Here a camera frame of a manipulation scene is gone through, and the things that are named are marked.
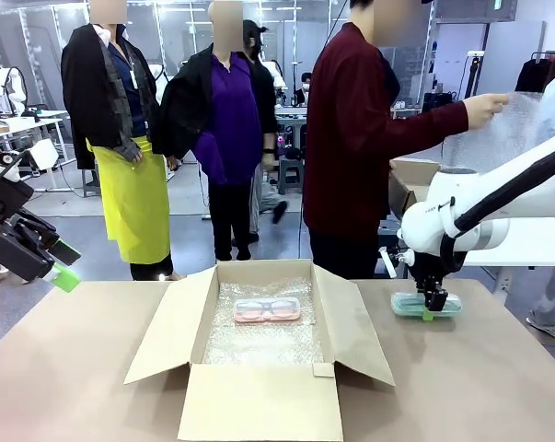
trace yellow apron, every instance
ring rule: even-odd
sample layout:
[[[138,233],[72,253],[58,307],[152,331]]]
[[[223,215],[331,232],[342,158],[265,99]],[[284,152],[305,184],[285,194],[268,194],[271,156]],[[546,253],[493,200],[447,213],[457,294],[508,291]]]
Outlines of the yellow apron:
[[[165,159],[152,153],[145,136],[133,140],[142,150],[140,164],[107,147],[87,147],[99,165],[108,239],[118,243],[124,262],[154,264],[170,253]]]

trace purple shirt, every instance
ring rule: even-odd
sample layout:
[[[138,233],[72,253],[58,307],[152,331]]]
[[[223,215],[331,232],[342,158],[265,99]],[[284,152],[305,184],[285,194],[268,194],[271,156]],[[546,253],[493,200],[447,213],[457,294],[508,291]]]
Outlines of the purple shirt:
[[[212,54],[212,106],[193,149],[214,184],[247,184],[262,157],[262,133],[249,65],[232,52],[230,71]]]

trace floor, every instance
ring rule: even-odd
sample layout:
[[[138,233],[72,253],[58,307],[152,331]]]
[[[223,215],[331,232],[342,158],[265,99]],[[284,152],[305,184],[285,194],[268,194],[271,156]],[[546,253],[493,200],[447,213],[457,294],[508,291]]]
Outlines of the floor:
[[[63,166],[63,170],[54,172],[54,179],[58,188],[73,187],[73,192],[36,193],[33,201],[26,204],[26,208],[38,216],[99,216],[103,215],[103,204],[99,196],[82,198],[81,172],[76,163]],[[34,189],[53,188],[47,175],[32,178],[26,183]],[[207,179],[195,164],[185,164],[168,182],[168,196],[170,213],[172,215],[200,215],[209,213],[207,201],[202,197],[202,190],[207,195]],[[287,194],[291,212],[300,212],[302,198],[299,192]]]
[[[73,269],[85,281],[129,280],[128,266],[120,261],[114,243],[107,241],[102,216],[51,217],[64,240],[83,252]],[[188,274],[214,265],[212,226],[200,215],[173,215],[170,218],[173,261],[179,273]],[[260,242],[251,247],[256,259],[310,258],[309,236],[304,225],[300,230],[300,214],[289,213],[278,226],[271,216],[260,218]],[[491,273],[481,268],[467,268],[455,275],[477,279],[493,288]],[[506,306],[521,321],[537,302],[549,280],[549,269],[518,270]],[[0,339],[51,289],[48,283],[36,281],[21,285],[15,277],[0,284]],[[555,357],[555,346],[546,349]]]

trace open cardboard box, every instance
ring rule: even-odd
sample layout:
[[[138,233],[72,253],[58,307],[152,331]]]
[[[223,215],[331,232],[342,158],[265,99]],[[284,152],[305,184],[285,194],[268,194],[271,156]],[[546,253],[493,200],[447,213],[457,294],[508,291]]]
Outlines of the open cardboard box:
[[[411,205],[426,200],[434,174],[440,165],[433,161],[398,158],[389,162],[389,208],[402,219]]]
[[[323,363],[202,364],[220,283],[300,277],[312,283]],[[124,383],[191,366],[180,440],[342,441],[335,362],[395,385],[356,284],[305,260],[222,262],[169,286]]]

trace black cardigan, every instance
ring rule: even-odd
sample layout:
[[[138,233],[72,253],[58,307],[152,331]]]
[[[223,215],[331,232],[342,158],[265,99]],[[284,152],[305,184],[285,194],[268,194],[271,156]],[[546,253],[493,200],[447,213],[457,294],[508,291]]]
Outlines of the black cardigan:
[[[190,57],[179,73],[167,84],[161,104],[161,125],[156,136],[165,142],[159,154],[183,158],[192,150],[205,130],[212,105],[213,45]],[[264,134],[277,132],[275,92],[272,77],[260,63],[252,64],[246,55],[238,55],[249,63],[252,90]]]
[[[156,81],[150,72],[146,59],[135,46],[126,39],[123,42],[132,47],[148,77],[148,86],[156,95]],[[108,101],[108,80],[103,52],[99,47],[99,35],[93,25],[85,25],[73,31],[70,41],[63,49],[62,78],[64,106],[71,117],[76,165],[79,169],[94,169],[95,158],[87,150],[87,140],[91,145],[116,147],[121,145],[120,129],[113,109]],[[157,118],[149,122],[154,139]]]

